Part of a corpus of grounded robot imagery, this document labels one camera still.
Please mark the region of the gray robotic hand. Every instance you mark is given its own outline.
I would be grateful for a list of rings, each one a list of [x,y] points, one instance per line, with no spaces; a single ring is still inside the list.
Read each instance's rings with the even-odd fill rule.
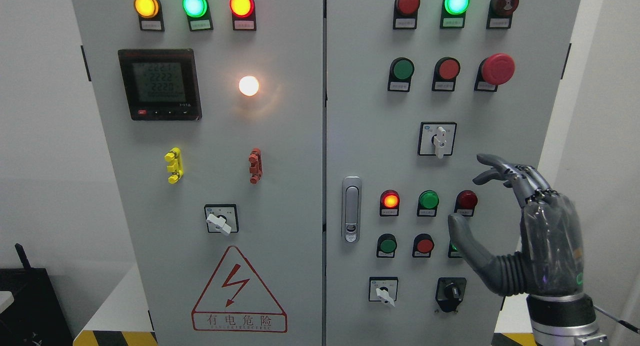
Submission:
[[[467,264],[499,296],[580,294],[585,258],[573,203],[530,165],[512,164],[486,153],[478,154],[477,160],[490,169],[475,177],[475,184],[501,180],[513,189],[521,209],[522,251],[492,255],[474,239],[464,216],[454,213],[448,216],[449,234]]]

